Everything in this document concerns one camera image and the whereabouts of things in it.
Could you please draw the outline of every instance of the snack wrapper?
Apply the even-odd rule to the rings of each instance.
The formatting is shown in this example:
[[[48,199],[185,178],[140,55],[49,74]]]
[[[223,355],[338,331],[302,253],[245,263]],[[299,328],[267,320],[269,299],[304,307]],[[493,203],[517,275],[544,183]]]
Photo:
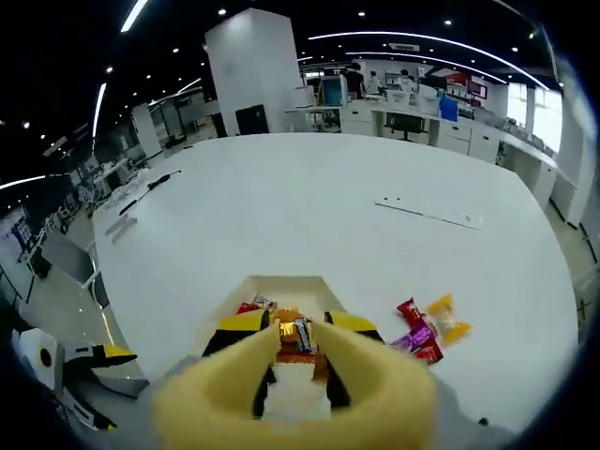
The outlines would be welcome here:
[[[428,340],[435,339],[431,331],[424,323],[417,330],[412,330],[407,335],[395,340],[390,345],[396,350],[412,353],[422,347]]]
[[[398,312],[402,314],[404,320],[412,330],[419,328],[423,322],[421,316],[423,315],[419,308],[414,304],[414,299],[411,297],[409,300],[396,307]]]
[[[437,363],[443,358],[442,351],[433,337],[428,339],[413,355],[416,359],[427,362],[428,366]]]
[[[414,304],[414,299],[412,297],[403,304],[397,306],[396,309],[402,314],[402,317],[411,330],[418,330],[425,324],[435,336],[439,335],[433,322],[431,322],[427,314],[419,310],[417,305]]]
[[[433,317],[442,334],[442,345],[451,345],[469,332],[472,327],[465,322],[458,322],[452,294],[449,293],[427,307],[427,313]]]

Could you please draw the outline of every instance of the white cabinet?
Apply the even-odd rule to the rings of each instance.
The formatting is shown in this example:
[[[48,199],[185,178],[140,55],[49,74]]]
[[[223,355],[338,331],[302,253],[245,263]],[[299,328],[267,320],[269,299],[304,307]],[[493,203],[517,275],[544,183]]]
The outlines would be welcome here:
[[[496,155],[500,145],[500,131],[486,127],[474,127],[469,146],[469,156],[491,164],[496,163]]]
[[[340,108],[339,122],[342,133],[375,136],[373,130],[373,112],[364,105],[349,105],[345,108]]]
[[[370,122],[345,121],[341,123],[341,132],[347,134],[360,134],[373,136],[373,125]]]
[[[441,136],[441,141],[438,141],[440,148],[445,148],[452,152],[460,153],[465,157],[469,155],[469,142],[462,139],[453,138],[452,136]]]
[[[442,135],[461,139],[462,141],[470,141],[471,129],[458,124],[455,125],[447,122],[440,122],[440,136]]]
[[[430,138],[437,147],[461,155],[469,155],[469,143],[471,142],[471,129],[469,127],[434,121],[431,123]]]

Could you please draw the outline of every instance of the wall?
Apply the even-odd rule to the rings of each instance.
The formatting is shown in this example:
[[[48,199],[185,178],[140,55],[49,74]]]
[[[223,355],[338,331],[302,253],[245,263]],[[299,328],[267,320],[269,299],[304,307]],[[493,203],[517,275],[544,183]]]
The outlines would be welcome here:
[[[206,33],[206,45],[228,134],[239,133],[235,112],[258,104],[272,132],[287,131],[283,110],[302,85],[290,19],[250,8]]]
[[[565,92],[562,98],[561,147],[555,158],[560,172],[552,190],[552,200],[574,226],[579,225],[588,206],[597,165],[596,128],[590,120],[585,121],[591,109],[582,104],[583,98],[578,92]],[[598,233],[599,228],[596,224],[588,233]]]

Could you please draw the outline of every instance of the led strip light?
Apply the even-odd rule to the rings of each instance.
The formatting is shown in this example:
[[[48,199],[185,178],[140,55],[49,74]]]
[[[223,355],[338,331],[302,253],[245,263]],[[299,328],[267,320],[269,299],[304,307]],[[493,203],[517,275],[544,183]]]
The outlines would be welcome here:
[[[547,87],[545,84],[540,82],[531,73],[527,72],[526,70],[523,70],[521,67],[515,66],[513,63],[510,63],[510,62],[506,61],[505,59],[502,59],[500,56],[496,56],[495,54],[486,52],[485,50],[478,49],[471,45],[463,44],[462,42],[456,42],[455,40],[444,39],[443,37],[418,35],[415,33],[403,33],[403,32],[399,32],[399,31],[352,31],[352,32],[348,32],[348,33],[335,33],[332,35],[313,36],[313,37],[309,37],[308,40],[326,39],[326,38],[341,38],[344,36],[404,36],[406,38],[422,38],[422,39],[429,39],[429,40],[435,40],[438,42],[443,42],[445,44],[457,45],[459,47],[462,47],[463,49],[481,53],[489,58],[495,59],[496,61],[506,64],[507,66],[509,66],[510,68],[513,68],[514,70],[521,73],[522,75],[525,75],[527,78],[529,78],[533,82],[537,83],[538,85],[540,85],[547,91],[550,90],[549,87]]]
[[[483,70],[479,70],[478,68],[474,68],[474,67],[469,67],[469,66],[465,66],[464,64],[459,64],[459,63],[453,63],[452,61],[446,61],[445,59],[439,59],[439,58],[431,58],[429,56],[423,56],[420,54],[407,54],[407,53],[391,53],[391,52],[346,52],[346,54],[349,55],[353,55],[353,54],[374,54],[374,55],[385,55],[385,56],[404,56],[404,57],[408,57],[408,58],[416,58],[416,59],[422,59],[424,61],[438,61],[440,63],[445,63],[445,64],[449,64],[451,66],[457,66],[459,68],[466,68],[468,70],[472,70],[473,72],[477,72],[480,73],[481,75],[485,75],[486,77],[491,78],[492,80],[496,80],[497,82],[500,82],[502,84],[506,84],[506,81],[495,77],[493,75],[491,75],[490,73],[484,72]]]

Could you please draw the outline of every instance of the office chair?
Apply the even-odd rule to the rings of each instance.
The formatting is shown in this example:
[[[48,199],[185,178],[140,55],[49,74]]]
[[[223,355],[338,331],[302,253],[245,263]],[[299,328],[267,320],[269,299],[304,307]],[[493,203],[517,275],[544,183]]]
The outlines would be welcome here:
[[[411,142],[409,133],[422,133],[425,126],[425,120],[414,115],[388,113],[386,115],[385,126],[394,131],[403,131],[404,137],[401,141]]]
[[[48,231],[41,256],[75,280],[82,289],[87,289],[102,309],[110,304],[102,275],[96,270],[92,257],[65,235],[55,230]]]

